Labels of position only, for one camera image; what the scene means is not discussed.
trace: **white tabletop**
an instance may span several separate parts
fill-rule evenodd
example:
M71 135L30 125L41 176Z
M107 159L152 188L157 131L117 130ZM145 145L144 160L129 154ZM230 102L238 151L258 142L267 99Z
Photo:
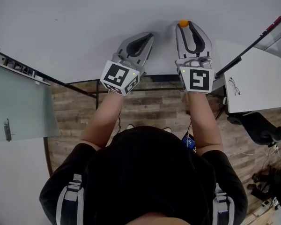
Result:
M210 38L218 71L217 39L248 46L280 15L281 0L0 0L0 52L70 83L100 78L124 39L153 32L147 74L177 74L174 28L188 19Z
M220 59L226 62L227 53L235 54L245 46L217 41ZM225 74L225 85L230 113L281 107L281 58L252 48L242 56L242 61ZM229 84L233 78L240 95Z

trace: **laminate flooring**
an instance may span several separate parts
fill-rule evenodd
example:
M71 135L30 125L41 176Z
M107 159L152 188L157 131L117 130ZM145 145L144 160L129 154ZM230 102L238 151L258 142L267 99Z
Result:
M74 84L88 92L96 90L96 82L83 82ZM61 136L48 138L49 154L53 171L65 160L79 141L79 136L85 128L88 120L96 110L96 100L69 90L65 87L52 84L52 98L59 124ZM152 82L149 77L145 77L137 85L137 89L143 88L179 88L180 82ZM99 103L102 102L105 94L99 94ZM207 97L214 115L219 112L220 100L214 97ZM260 111L275 126L281 126L281 108ZM136 126L154 126L157 128L170 127L173 134L182 138L190 125L188 115L187 99L185 93L180 90L166 91L132 91L124 102L124 107L120 114L121 131L128 124ZM243 152L247 154L259 153L255 155L237 154L229 160L243 183L245 190L251 177L258 172L262 166L267 168L268 164L276 168L281 168L281 142L280 152L267 156L264 153L271 153L273 149L267 146L255 144L242 126L232 125L227 121L227 115L223 113L217 121L222 135L224 152L228 157ZM118 131L116 124L111 139ZM260 200L250 195L247 191L249 208L248 214L260 207Z

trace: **black chair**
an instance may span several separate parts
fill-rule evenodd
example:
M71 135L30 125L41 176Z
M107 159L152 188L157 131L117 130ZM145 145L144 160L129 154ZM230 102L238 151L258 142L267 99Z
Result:
M248 190L252 190L251 195L265 202L268 199L276 199L281 206L281 170L277 171L275 168L269 166L270 171L268 175L262 174L262 171L255 173L252 176L252 179L255 184L249 184L247 186ZM262 188L262 185L257 186L256 183L265 182L265 185Z
M250 114L229 113L227 120L235 125L243 125L251 139L259 145L274 146L281 141L281 127L275 127L258 112Z

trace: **black shirt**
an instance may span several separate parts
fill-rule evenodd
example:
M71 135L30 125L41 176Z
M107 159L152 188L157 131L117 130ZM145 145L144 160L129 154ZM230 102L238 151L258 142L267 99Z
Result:
M200 157L175 135L155 127L125 130L97 152L78 144L40 195L53 224L59 194L74 173L82 175L85 189L85 225L124 225L153 211L191 225L209 225L216 183L234 200L235 225L247 211L244 188L223 152Z

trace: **wire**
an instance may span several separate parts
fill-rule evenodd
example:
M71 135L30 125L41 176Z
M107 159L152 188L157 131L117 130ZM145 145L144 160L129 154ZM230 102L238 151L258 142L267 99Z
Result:
M267 162L267 160L268 160L268 157L269 156L267 156L267 158L266 158L266 161L264 162L264 164L262 165L262 168L261 168L261 170L260 171L262 171L262 169L263 169L263 167L264 167L264 165L266 164L266 162Z
M188 129L187 129L187 147L188 147L188 144L189 144L189 129L191 128L191 125L192 125L192 121L189 124Z
M251 154L250 153L245 153L245 152L238 152L236 154L233 154L233 155L229 156L228 158L231 158L231 157L233 157L235 155L238 155L238 154L245 154L245 155L266 154L267 157L268 157L268 156L272 155L274 152L275 151L273 151L271 154L270 153L266 153L266 152L255 152L255 153L251 153Z
M215 120L218 120L219 117L221 116L221 114L223 113L222 109L224 109L225 105L224 104L219 104L219 110L218 110L218 113L217 113L217 116L215 117Z
M178 89L180 89L179 87L177 87L175 84L173 84L173 83L171 83L171 82L168 82L168 83L170 83L170 84L172 84L173 86L175 86L175 88L178 88Z
M118 114L118 132L117 132L117 134L121 131L121 118L120 118L120 114L121 114L121 111Z

